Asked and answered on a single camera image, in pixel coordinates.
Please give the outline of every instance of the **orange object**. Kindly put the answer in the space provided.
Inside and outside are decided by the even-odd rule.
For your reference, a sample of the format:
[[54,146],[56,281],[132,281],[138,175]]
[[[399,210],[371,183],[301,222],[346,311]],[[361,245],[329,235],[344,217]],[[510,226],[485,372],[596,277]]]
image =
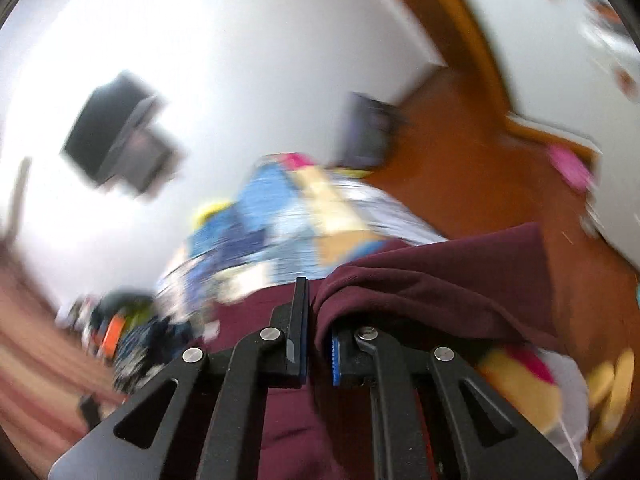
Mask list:
[[113,359],[124,325],[125,318],[123,316],[119,316],[117,314],[116,316],[113,316],[113,319],[111,319],[111,322],[107,327],[107,332],[104,334],[102,344],[100,345],[100,355],[102,357],[106,359]]

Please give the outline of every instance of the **garment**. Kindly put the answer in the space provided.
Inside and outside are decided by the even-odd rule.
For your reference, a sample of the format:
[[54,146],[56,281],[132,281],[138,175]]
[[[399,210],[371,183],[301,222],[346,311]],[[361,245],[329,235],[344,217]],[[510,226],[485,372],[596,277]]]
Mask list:
[[[339,317],[375,316],[402,343],[425,349],[452,336],[562,348],[537,225],[428,246],[396,240],[384,249],[310,283],[313,383],[270,391],[258,478],[372,478],[368,391],[333,388],[325,360],[325,336]],[[220,334],[209,351],[266,326],[292,293],[293,284],[276,286],[221,307]]]

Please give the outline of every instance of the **maroon cloth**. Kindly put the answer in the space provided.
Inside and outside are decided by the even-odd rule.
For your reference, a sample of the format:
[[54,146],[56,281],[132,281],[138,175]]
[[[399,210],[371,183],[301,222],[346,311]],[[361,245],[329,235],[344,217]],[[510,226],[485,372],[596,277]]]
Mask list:
[[[220,335],[209,351],[267,326],[273,308],[292,293],[293,284],[275,286],[221,307]],[[314,360],[327,357],[322,342],[335,319],[364,312],[407,317],[458,337],[528,340],[557,351],[551,295],[535,224],[428,246],[393,241],[311,282]],[[312,388],[270,390],[258,478],[372,478],[367,392],[332,388],[318,366],[312,372]]]

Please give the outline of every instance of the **black device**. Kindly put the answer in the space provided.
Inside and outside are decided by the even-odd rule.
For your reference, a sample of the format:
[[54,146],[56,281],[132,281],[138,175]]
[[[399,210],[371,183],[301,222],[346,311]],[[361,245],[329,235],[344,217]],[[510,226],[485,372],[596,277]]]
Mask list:
[[[268,388],[307,375],[308,283],[233,349],[191,348],[53,466],[49,480],[255,479]],[[370,388],[377,479],[574,480],[571,464],[449,348],[334,325],[341,387]]]

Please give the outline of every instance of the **pile of clothes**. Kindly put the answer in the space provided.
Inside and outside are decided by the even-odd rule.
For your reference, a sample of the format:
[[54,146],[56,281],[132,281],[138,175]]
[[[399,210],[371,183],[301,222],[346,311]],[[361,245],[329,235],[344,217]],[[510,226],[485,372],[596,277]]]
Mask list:
[[83,296],[58,323],[81,333],[82,347],[114,367],[114,388],[131,394],[194,339],[190,321],[161,319],[149,294],[116,290]]

